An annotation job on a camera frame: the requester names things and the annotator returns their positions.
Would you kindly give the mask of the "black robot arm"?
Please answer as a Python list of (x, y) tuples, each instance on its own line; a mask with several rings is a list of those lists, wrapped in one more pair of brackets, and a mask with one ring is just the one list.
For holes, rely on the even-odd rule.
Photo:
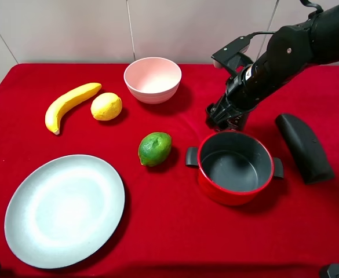
[(240, 36), (212, 54), (230, 74), (224, 94), (206, 108), (206, 123), (215, 130), (243, 130), (249, 113), (308, 67), (339, 62), (339, 5), (316, 10), (308, 20), (271, 31), (267, 50), (256, 61), (244, 54), (258, 33)]

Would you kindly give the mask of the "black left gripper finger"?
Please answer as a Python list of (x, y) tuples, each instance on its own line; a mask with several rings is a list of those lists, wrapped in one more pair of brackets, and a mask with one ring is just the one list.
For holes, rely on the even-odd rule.
[(210, 104), (206, 108), (206, 124), (208, 127), (218, 127), (218, 122), (214, 118), (217, 113), (218, 105)]

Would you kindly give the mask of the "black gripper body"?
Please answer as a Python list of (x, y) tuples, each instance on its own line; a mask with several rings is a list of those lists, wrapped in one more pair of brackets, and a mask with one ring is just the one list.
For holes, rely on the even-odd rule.
[(291, 80), (289, 56), (262, 56), (254, 63), (247, 56), (212, 59), (231, 74), (225, 93), (212, 106), (213, 116), (246, 114)]

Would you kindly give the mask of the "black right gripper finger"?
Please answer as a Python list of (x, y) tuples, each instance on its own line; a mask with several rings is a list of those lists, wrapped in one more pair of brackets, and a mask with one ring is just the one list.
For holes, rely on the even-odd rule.
[(231, 117), (229, 115), (222, 116), (218, 121), (219, 130), (242, 130), (242, 116)]

